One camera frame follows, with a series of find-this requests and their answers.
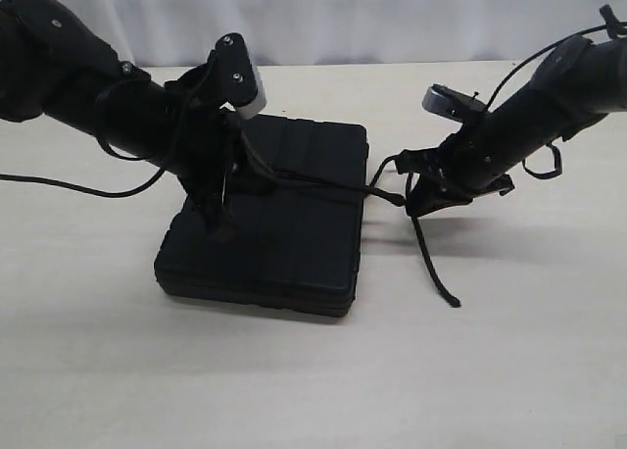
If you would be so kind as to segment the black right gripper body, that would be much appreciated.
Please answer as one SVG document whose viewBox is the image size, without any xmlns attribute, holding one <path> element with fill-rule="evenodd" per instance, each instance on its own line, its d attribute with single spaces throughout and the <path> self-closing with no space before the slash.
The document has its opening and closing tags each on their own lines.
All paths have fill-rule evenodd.
<svg viewBox="0 0 627 449">
<path fill-rule="evenodd" d="M 505 138 L 492 125 L 466 122 L 457 132 L 451 133 L 435 151 L 435 159 L 444 179 L 472 197 L 493 193 L 501 196 L 514 189 L 507 172 Z"/>
</svg>

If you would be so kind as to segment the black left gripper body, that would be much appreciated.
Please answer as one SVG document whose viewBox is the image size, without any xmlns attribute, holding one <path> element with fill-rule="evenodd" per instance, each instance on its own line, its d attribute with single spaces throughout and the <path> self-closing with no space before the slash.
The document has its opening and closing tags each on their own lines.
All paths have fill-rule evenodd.
<svg viewBox="0 0 627 449">
<path fill-rule="evenodd" d="M 177 176 L 199 204 L 226 197 L 227 144 L 232 115 L 218 66 L 195 67 L 163 87 L 161 169 Z"/>
</svg>

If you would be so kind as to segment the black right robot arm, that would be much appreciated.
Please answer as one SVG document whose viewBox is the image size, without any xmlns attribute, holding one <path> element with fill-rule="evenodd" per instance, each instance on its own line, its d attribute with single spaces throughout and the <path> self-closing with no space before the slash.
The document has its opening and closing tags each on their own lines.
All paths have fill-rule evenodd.
<svg viewBox="0 0 627 449">
<path fill-rule="evenodd" d="M 439 146 L 404 150 L 399 174 L 419 179 L 406 212 L 422 217 L 514 185 L 508 171 L 558 138 L 567 141 L 626 109 L 626 25 L 606 25 L 596 44 L 578 33 L 560 41 L 529 81 L 494 110 L 474 96 L 431 85 L 422 107 L 460 124 Z"/>
</svg>

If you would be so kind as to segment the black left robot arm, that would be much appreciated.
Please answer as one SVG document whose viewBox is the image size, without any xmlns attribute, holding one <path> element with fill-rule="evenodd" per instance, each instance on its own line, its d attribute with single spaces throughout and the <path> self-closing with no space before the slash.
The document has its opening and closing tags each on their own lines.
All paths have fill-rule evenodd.
<svg viewBox="0 0 627 449">
<path fill-rule="evenodd" d="M 1 1 L 2 119 L 48 116 L 92 136 L 113 158 L 176 176 L 215 236 L 232 231 L 233 195 L 277 187 L 243 128 L 264 107 L 239 33 L 221 37 L 204 64 L 158 84 L 61 2 Z"/>
</svg>

